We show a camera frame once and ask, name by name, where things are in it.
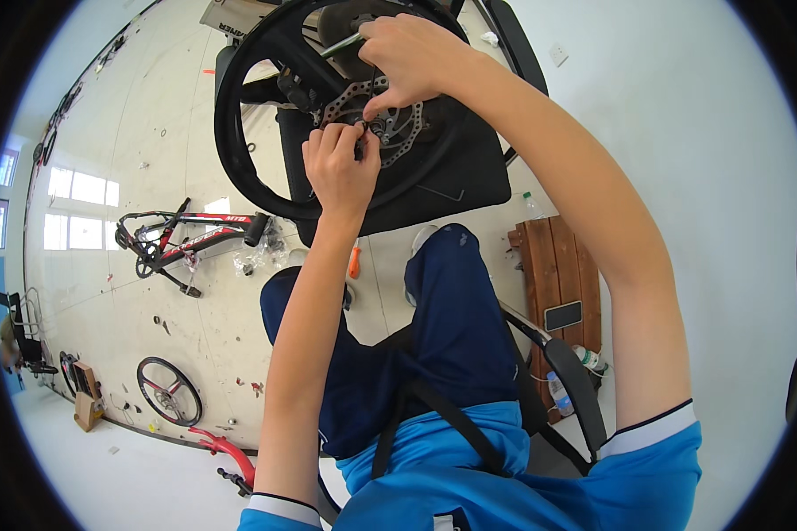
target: white sleeve stripe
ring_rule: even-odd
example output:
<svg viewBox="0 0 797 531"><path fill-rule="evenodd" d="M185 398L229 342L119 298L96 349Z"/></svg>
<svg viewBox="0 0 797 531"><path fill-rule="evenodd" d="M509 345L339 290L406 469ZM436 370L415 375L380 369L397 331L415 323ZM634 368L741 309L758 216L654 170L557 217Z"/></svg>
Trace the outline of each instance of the white sleeve stripe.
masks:
<svg viewBox="0 0 797 531"><path fill-rule="evenodd" d="M662 416L643 426L616 433L599 449L599 458L634 452L657 442L660 443L696 421L697 418L693 415L693 404L687 404L669 415Z"/></svg>
<svg viewBox="0 0 797 531"><path fill-rule="evenodd" d="M321 521L319 520L319 513L316 512L313 507L295 501L254 494L251 496L251 501L248 502L248 509L267 512L268 514L274 514L276 516L283 516L290 520L306 523L318 528L322 527Z"/></svg>

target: plastic bag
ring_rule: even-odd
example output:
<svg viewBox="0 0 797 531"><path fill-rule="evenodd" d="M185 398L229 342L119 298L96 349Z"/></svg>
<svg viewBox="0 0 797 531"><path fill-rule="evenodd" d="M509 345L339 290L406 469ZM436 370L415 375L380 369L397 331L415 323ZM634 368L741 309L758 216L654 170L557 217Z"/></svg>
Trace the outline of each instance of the plastic bag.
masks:
<svg viewBox="0 0 797 531"><path fill-rule="evenodd" d="M265 274L275 274L289 265L289 249L275 216L268 218L263 236L256 247L242 244L234 251L236 276L251 276L259 269Z"/></svg>

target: orange screwdriver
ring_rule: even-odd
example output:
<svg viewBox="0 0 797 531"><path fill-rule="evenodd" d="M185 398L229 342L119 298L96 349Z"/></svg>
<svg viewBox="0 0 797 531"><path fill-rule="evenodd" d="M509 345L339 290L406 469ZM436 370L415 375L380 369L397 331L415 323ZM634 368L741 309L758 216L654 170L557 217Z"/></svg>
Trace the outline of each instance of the orange screwdriver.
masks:
<svg viewBox="0 0 797 531"><path fill-rule="evenodd" d="M348 264L348 276L353 279L360 276L360 247L357 247L359 243L360 238L354 240L354 248L351 249L351 261Z"/></svg>

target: red bicycle frame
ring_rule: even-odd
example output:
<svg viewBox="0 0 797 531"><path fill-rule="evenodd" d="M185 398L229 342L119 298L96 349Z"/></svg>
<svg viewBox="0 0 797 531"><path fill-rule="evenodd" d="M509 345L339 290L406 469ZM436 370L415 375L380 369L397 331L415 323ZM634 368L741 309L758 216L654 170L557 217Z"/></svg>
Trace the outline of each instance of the red bicycle frame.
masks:
<svg viewBox="0 0 797 531"><path fill-rule="evenodd" d="M191 199L186 198L177 212L150 211L125 214L116 224L116 242L122 249L130 249L136 253L136 274L145 279L159 273L176 284L180 292L193 296L201 296L201 291L178 281L170 275L165 267L186 256L186 253L212 247L228 239L242 238L248 246L256 246L263 235L268 216L258 212L253 216L241 214L208 214L186 212ZM132 235L124 226L127 219L163 218L164 221L153 225L142 225ZM188 239L179 245L171 246L171 235L178 223L196 223L213 225L215 228ZM148 239L152 231L161 231L155 239Z"/></svg>

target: wooden bench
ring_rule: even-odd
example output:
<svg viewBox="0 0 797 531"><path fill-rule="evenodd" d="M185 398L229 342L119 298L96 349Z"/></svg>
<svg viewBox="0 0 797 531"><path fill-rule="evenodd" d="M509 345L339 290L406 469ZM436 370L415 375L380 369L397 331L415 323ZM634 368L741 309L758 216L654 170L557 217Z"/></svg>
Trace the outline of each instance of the wooden bench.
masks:
<svg viewBox="0 0 797 531"><path fill-rule="evenodd" d="M529 319L543 327L543 313L574 301L582 302L582 322L549 332L569 345L582 345L593 352L602 349L602 315L599 308L599 272L587 249L573 235L560 216L519 223L508 233L512 247L518 247L525 274ZM550 367L540 348L532 346L531 373L546 379ZM601 379L591 374L594 387ZM555 401L544 381L537 381L538 391L547 408ZM561 420L557 409L549 412L549 422Z"/></svg>

